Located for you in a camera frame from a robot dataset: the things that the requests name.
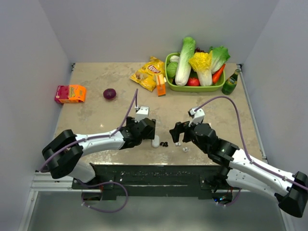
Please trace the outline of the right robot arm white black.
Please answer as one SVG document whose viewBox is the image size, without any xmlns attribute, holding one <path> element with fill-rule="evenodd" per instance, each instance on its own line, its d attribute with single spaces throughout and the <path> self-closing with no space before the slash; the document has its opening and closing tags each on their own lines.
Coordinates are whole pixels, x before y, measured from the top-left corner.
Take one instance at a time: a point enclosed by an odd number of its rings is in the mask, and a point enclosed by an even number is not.
<svg viewBox="0 0 308 231">
<path fill-rule="evenodd" d="M 192 142 L 214 162 L 222 173 L 214 177 L 220 189 L 228 186 L 249 190 L 277 202 L 287 214 L 301 218 L 308 202 L 308 177 L 303 172 L 286 172 L 246 155 L 243 149 L 219 138 L 209 124 L 177 122 L 169 131 L 174 143 Z"/>
</svg>

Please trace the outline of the white cauliflower piece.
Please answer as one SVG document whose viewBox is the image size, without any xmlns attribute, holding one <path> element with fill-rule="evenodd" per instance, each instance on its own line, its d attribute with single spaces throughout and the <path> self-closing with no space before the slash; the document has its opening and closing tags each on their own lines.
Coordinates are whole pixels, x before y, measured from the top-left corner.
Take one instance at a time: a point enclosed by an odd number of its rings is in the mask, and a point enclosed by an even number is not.
<svg viewBox="0 0 308 231">
<path fill-rule="evenodd" d="M 180 57 L 177 55 L 172 55 L 169 59 L 170 62 L 176 62 L 176 63 L 178 63 L 179 60 L 180 60 Z"/>
</svg>

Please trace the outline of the red onion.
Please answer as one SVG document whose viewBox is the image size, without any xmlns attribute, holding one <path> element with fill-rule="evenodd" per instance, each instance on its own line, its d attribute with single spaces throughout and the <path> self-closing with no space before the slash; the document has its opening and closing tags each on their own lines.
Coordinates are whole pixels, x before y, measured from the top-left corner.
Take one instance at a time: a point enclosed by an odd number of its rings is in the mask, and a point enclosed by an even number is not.
<svg viewBox="0 0 308 231">
<path fill-rule="evenodd" d="M 104 90 L 103 97 L 106 100 L 113 100 L 116 97 L 116 90 L 113 89 L 113 88 L 108 88 L 108 89 Z"/>
</svg>

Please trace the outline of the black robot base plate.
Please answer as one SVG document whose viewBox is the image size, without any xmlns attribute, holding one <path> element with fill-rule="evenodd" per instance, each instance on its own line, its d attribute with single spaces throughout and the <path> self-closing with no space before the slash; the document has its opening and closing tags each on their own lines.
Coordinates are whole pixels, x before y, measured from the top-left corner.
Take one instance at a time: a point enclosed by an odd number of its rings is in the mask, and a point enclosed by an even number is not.
<svg viewBox="0 0 308 231">
<path fill-rule="evenodd" d="M 96 177 L 85 186 L 73 181 L 73 189 L 98 189 L 103 200 L 118 196 L 196 197 L 227 204 L 236 188 L 221 178 L 219 166 L 95 165 Z"/>
</svg>

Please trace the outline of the orange carrot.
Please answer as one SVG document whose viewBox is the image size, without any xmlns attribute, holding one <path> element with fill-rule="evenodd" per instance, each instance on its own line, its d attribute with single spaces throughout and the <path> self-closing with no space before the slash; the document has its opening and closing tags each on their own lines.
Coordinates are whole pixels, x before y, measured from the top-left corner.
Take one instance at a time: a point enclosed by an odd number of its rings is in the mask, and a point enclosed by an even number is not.
<svg viewBox="0 0 308 231">
<path fill-rule="evenodd" d="M 223 71 L 224 71 L 224 68 L 225 68 L 225 65 L 224 64 L 217 72 L 215 72 L 213 75 L 212 75 L 212 83 L 213 84 L 216 84 L 219 79 L 220 79 L 220 76 L 222 75 Z"/>
</svg>

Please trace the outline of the yellow napa cabbage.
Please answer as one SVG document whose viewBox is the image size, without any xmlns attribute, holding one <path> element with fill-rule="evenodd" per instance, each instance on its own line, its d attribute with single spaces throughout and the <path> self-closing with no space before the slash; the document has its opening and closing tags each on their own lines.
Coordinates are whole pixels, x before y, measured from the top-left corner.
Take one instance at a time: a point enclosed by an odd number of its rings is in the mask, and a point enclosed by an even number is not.
<svg viewBox="0 0 308 231">
<path fill-rule="evenodd" d="M 196 52 L 194 56 L 189 59 L 189 64 L 191 65 L 194 72 L 197 73 L 201 86 L 212 85 L 212 51 L 209 53 Z"/>
</svg>

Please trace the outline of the round green cabbage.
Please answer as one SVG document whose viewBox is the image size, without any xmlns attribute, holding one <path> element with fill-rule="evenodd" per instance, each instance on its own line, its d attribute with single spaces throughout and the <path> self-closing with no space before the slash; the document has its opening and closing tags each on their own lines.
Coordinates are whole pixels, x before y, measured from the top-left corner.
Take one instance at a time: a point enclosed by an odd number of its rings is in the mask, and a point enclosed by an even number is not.
<svg viewBox="0 0 308 231">
<path fill-rule="evenodd" d="M 177 62 L 170 62 L 167 65 L 167 68 L 166 68 L 167 77 L 168 78 L 175 78 L 176 72 L 177 72 L 177 68 L 178 68 L 178 63 Z"/>
</svg>

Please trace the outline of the pink orange snack box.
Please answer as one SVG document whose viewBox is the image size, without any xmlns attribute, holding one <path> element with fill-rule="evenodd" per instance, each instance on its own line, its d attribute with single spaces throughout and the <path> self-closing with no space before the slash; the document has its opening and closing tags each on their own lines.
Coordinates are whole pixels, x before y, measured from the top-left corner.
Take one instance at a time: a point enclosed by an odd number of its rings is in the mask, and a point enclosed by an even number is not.
<svg viewBox="0 0 308 231">
<path fill-rule="evenodd" d="M 81 85 L 59 85 L 54 100 L 59 104 L 83 103 L 87 90 Z"/>
</svg>

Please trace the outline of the red tomato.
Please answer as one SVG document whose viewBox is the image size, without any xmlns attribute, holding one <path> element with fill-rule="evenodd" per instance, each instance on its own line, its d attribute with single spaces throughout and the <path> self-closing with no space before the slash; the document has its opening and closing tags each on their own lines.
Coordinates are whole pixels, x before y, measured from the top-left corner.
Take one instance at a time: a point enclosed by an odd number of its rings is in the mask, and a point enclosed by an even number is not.
<svg viewBox="0 0 308 231">
<path fill-rule="evenodd" d="M 187 86 L 190 86 L 190 87 L 198 87 L 200 86 L 200 82 L 199 82 L 199 79 L 196 78 L 196 77 L 190 77 L 187 81 Z"/>
</svg>

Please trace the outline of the dark grapes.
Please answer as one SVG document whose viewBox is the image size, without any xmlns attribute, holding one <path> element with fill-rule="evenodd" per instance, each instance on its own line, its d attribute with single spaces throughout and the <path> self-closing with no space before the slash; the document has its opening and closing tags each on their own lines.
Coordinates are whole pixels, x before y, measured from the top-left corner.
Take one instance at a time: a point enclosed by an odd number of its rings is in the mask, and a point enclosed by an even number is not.
<svg viewBox="0 0 308 231">
<path fill-rule="evenodd" d="M 200 49 L 200 48 L 196 48 L 194 52 L 203 52 L 203 53 L 205 53 L 205 51 Z"/>
</svg>

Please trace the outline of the white earbud charging case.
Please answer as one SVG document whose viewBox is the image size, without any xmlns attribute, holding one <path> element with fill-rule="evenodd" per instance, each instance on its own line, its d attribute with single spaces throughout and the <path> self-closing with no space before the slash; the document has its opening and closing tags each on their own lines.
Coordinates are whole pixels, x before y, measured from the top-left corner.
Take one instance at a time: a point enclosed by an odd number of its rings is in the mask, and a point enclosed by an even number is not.
<svg viewBox="0 0 308 231">
<path fill-rule="evenodd" d="M 152 147 L 158 148 L 160 146 L 160 138 L 158 135 L 154 136 L 154 139 L 152 140 Z"/>
</svg>

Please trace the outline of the green leaf lettuce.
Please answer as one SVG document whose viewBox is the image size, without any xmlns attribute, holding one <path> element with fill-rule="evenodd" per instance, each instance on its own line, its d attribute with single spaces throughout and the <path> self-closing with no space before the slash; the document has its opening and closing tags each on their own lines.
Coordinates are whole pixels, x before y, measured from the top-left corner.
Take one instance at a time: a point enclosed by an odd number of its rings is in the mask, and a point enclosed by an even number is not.
<svg viewBox="0 0 308 231">
<path fill-rule="evenodd" d="M 211 73 L 216 73 L 230 58 L 229 51 L 226 47 L 210 47 L 212 52 Z"/>
</svg>

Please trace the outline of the green glass bottle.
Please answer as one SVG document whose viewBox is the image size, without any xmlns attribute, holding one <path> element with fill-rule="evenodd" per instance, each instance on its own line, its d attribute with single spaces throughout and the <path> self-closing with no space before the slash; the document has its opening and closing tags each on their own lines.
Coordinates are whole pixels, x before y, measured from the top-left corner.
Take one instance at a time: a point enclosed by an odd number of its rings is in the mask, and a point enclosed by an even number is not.
<svg viewBox="0 0 308 231">
<path fill-rule="evenodd" d="M 240 69 L 236 69 L 234 73 L 225 81 L 222 87 L 222 93 L 225 95 L 230 95 L 233 93 L 237 86 L 238 75 L 240 74 Z"/>
</svg>

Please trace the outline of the orange small carton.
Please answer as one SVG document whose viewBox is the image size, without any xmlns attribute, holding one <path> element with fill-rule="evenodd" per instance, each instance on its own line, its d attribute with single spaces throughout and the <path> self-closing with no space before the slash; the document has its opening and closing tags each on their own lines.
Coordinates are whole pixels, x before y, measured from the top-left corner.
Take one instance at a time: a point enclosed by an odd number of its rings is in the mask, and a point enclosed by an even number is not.
<svg viewBox="0 0 308 231">
<path fill-rule="evenodd" d="M 157 95 L 159 97 L 165 96 L 166 85 L 164 76 L 162 74 L 155 75 L 155 81 L 156 81 Z"/>
</svg>

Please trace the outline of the green white napa cabbage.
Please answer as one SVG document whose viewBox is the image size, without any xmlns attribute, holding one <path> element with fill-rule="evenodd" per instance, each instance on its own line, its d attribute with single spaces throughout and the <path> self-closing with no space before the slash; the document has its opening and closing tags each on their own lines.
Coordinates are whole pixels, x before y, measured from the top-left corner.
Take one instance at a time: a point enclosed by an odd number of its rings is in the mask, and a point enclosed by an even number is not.
<svg viewBox="0 0 308 231">
<path fill-rule="evenodd" d="M 183 46 L 175 76 L 175 83 L 178 86 L 185 86 L 188 82 L 192 68 L 189 60 L 194 56 L 195 46 L 196 42 L 192 37 L 185 37 L 183 39 Z"/>
</svg>

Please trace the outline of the yellow Lays chips bag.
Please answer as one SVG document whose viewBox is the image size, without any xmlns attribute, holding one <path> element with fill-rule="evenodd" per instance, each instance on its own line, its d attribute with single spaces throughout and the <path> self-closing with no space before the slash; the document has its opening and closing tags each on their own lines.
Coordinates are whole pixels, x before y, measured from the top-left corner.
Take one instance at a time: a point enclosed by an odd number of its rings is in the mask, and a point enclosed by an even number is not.
<svg viewBox="0 0 308 231">
<path fill-rule="evenodd" d="M 156 88 L 156 75 L 162 74 L 165 77 L 165 62 L 150 56 L 149 62 L 144 64 L 130 79 L 148 91 L 152 92 Z"/>
</svg>

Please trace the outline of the green plastic basket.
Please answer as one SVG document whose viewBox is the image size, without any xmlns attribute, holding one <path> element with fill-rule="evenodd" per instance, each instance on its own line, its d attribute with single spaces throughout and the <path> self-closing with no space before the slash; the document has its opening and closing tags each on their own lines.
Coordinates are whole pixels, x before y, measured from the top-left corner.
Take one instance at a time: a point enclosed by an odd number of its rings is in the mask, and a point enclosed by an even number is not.
<svg viewBox="0 0 308 231">
<path fill-rule="evenodd" d="M 166 56 L 165 60 L 165 71 L 166 71 L 166 80 L 169 85 L 169 88 L 173 91 L 179 91 L 179 92 L 214 92 L 222 88 L 222 86 L 225 83 L 226 77 L 225 77 L 225 70 L 220 75 L 220 78 L 218 82 L 211 86 L 178 86 L 173 84 L 173 80 L 169 79 L 167 74 L 167 66 L 170 63 L 171 56 L 180 56 L 180 52 L 174 52 L 170 53 Z M 190 77 L 197 77 L 196 73 L 192 70 L 190 73 Z"/>
</svg>

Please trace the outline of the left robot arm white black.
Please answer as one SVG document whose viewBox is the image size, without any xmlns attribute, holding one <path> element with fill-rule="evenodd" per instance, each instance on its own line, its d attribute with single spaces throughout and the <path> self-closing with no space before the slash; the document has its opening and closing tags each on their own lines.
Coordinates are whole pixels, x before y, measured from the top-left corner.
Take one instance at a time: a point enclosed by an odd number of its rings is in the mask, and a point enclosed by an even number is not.
<svg viewBox="0 0 308 231">
<path fill-rule="evenodd" d="M 136 122 L 129 116 L 125 126 L 106 133 L 81 135 L 70 129 L 64 130 L 42 150 L 45 159 L 42 171 L 49 172 L 53 179 L 70 176 L 94 189 L 99 185 L 100 177 L 90 163 L 80 160 L 81 157 L 101 151 L 133 148 L 143 140 L 153 140 L 155 127 L 155 119 L 144 118 Z"/>
</svg>

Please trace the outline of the aluminium frame rail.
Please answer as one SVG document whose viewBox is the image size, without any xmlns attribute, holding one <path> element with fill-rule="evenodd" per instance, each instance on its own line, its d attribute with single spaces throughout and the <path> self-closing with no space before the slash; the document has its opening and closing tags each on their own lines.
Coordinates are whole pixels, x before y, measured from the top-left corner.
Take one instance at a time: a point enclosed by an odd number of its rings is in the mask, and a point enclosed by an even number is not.
<svg viewBox="0 0 308 231">
<path fill-rule="evenodd" d="M 53 179 L 50 173 L 35 172 L 30 190 L 37 192 L 101 192 L 98 189 L 73 189 L 72 185 L 72 177 Z"/>
</svg>

